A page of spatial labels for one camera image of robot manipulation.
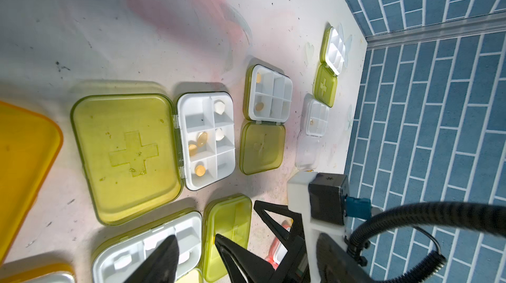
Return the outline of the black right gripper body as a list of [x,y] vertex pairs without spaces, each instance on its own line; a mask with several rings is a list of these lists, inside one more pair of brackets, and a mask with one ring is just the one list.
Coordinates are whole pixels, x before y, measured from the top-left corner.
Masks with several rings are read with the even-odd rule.
[[252,260],[253,282],[347,282],[345,233],[324,222],[304,225],[304,215],[287,205],[256,201],[254,210],[287,249],[275,269],[265,259]]

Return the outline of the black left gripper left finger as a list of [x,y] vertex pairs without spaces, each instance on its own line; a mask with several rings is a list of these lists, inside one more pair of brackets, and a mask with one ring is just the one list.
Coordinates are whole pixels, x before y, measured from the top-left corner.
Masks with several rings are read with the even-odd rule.
[[154,252],[125,280],[125,283],[175,282],[179,245],[175,235],[168,236]]

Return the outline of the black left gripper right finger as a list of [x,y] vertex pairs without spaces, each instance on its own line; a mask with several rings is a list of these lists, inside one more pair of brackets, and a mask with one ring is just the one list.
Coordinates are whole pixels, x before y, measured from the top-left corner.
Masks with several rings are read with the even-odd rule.
[[221,234],[216,234],[215,246],[231,282],[269,282],[274,275],[270,263]]

